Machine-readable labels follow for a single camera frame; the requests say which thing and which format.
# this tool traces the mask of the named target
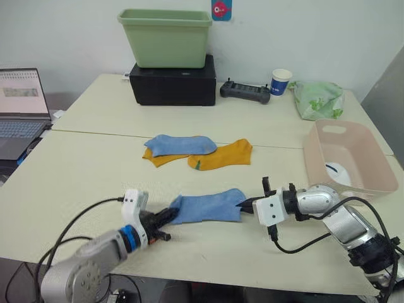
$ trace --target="game controller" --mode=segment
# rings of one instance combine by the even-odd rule
[[[224,98],[235,97],[258,101],[262,104],[267,104],[270,101],[271,92],[266,86],[256,87],[251,85],[243,85],[230,81],[230,78],[220,88],[220,95]]]

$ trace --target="black cable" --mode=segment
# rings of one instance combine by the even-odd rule
[[[380,224],[381,230],[383,231],[384,237],[386,238],[390,249],[391,249],[391,253],[393,255],[393,271],[391,272],[391,277],[390,277],[390,281],[389,281],[389,286],[387,288],[387,291],[385,292],[381,292],[381,298],[382,298],[382,303],[386,303],[389,299],[389,296],[391,295],[391,293],[393,292],[394,286],[395,286],[395,281],[397,278],[397,271],[398,271],[398,256],[395,253],[395,249],[396,247],[394,246],[394,244],[392,243],[390,236],[387,232],[386,226],[384,225],[384,222],[382,220],[382,218],[380,217],[379,213],[376,211],[376,209],[365,199],[362,199],[360,197],[347,197],[344,200],[340,201],[338,204],[336,204],[335,206],[331,207],[328,211],[326,211],[324,214],[322,214],[320,217],[316,217],[313,215],[309,215],[308,217],[311,219],[315,219],[315,220],[322,220],[325,217],[327,217],[329,214],[331,214],[333,211],[335,211],[337,208],[341,207],[342,205],[344,205],[346,202],[349,202],[351,200],[356,200],[356,201],[360,201],[363,204],[365,204],[374,214],[374,216],[376,217],[377,221]]]
[[[130,276],[120,275],[118,273],[110,273],[109,275],[110,276],[123,276],[124,278],[127,278],[136,287],[136,290],[138,291],[138,295],[139,295],[139,303],[141,303],[141,295],[140,295],[139,287],[136,284],[136,282]]]
[[[62,242],[63,237],[68,233],[70,227],[72,227],[72,225],[75,223],[75,221],[77,221],[81,216],[83,216],[86,212],[92,210],[93,208],[95,208],[98,205],[104,204],[106,202],[111,202],[111,201],[123,201],[123,198],[109,198],[109,199],[105,199],[102,201],[99,201],[97,203],[92,204],[91,206],[87,207],[86,209],[84,209],[82,212],[80,212],[78,215],[76,215],[72,221],[70,221],[70,223],[64,228],[64,230],[62,231],[61,235],[59,236],[59,238],[57,238],[57,241],[52,249],[52,252],[50,253],[48,262],[46,264],[46,269],[45,271],[48,271],[49,268],[51,268],[51,264],[53,261],[53,258],[55,256],[56,250],[59,247],[60,243]]]
[[[59,246],[65,244],[65,243],[74,241],[74,240],[89,240],[89,241],[90,241],[90,240],[92,240],[92,238],[90,238],[90,237],[85,237],[85,236],[72,237],[72,238],[68,238],[68,239],[66,239],[66,240],[63,240],[63,241],[59,244]],[[37,266],[35,267],[35,273],[34,273],[34,277],[33,277],[33,283],[34,283],[34,285],[35,285],[35,302],[37,302],[37,303],[41,302],[41,299],[40,299],[40,285],[39,285],[39,271],[40,271],[40,267],[42,266],[42,263],[45,261],[46,257],[51,254],[51,252],[52,252],[53,249],[54,249],[54,247],[51,248],[51,249],[49,249],[49,250],[41,257],[41,259],[39,260]]]
[[[315,243],[317,243],[317,242],[319,242],[319,241],[321,241],[321,240],[323,240],[323,239],[329,237],[330,235],[331,235],[330,233],[324,234],[324,235],[322,235],[322,236],[320,236],[320,237],[318,237],[318,238],[316,238],[316,239],[314,239],[314,240],[308,242],[307,244],[304,244],[303,246],[301,246],[301,247],[299,247],[299,248],[297,248],[297,249],[293,249],[293,250],[291,250],[291,251],[289,251],[289,250],[287,250],[287,249],[284,249],[281,245],[279,245],[279,242],[278,242],[278,241],[273,241],[273,242],[275,243],[276,247],[277,247],[281,252],[283,252],[283,253],[285,253],[285,254],[297,254],[297,253],[301,252],[303,249],[306,249],[306,248],[308,248],[309,246],[312,246],[313,244],[315,244]]]
[[[101,298],[100,300],[96,301],[95,303],[101,303],[101,302],[104,301],[104,300],[108,297],[108,295],[109,295],[110,288],[111,288],[111,284],[112,284],[112,280],[111,280],[111,276],[110,276],[110,275],[107,275],[107,277],[108,277],[108,287],[107,287],[107,291],[106,291],[105,294],[102,296],[102,298]]]
[[[17,269],[15,270],[15,272],[13,273],[13,275],[11,276],[10,280],[7,283],[6,286],[6,291],[4,293],[4,298],[6,299],[7,303],[10,303],[10,301],[8,300],[8,289],[10,288],[11,282],[14,280],[14,278],[16,277],[17,273],[20,271],[20,269],[23,268],[24,264],[26,264],[27,262],[22,262]]]
[[[32,271],[31,271],[31,268],[28,266],[28,263],[27,263],[27,262],[24,262],[24,266],[25,266],[25,268],[28,270],[28,272],[30,273],[30,276],[31,276],[32,279],[33,279],[33,273],[32,273]]]
[[[404,256],[404,249],[402,249],[401,247],[399,247],[398,245],[394,244],[394,248],[399,251],[403,256]]]

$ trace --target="laptop keyboard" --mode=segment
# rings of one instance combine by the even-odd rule
[[[33,138],[42,122],[0,121],[0,138]]]

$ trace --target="robotic arm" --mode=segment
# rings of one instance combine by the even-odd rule
[[[87,242],[69,259],[49,269],[41,285],[46,303],[95,302],[101,279],[125,261],[129,253],[144,249],[158,239],[171,239],[170,234],[159,228],[172,221],[179,210],[147,212],[144,210],[147,199],[147,192],[126,191],[122,217],[127,225]]]
[[[324,214],[339,202],[339,196],[332,188],[317,185],[308,190],[296,191],[293,184],[289,189],[270,191],[268,178],[263,179],[265,197],[251,198],[239,206],[244,210],[252,207],[261,225],[267,226],[273,241],[278,240],[276,224],[295,215],[298,221],[313,218],[309,214]],[[389,287],[395,258],[398,270],[394,284],[404,280],[404,256],[395,253],[391,243],[351,206],[341,205],[322,219],[330,234],[348,252],[353,266],[359,266],[373,287],[384,293]]]

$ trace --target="plastic bag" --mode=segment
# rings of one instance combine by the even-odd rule
[[[343,113],[344,92],[335,83],[295,81],[288,88],[294,92],[302,119],[337,119]]]

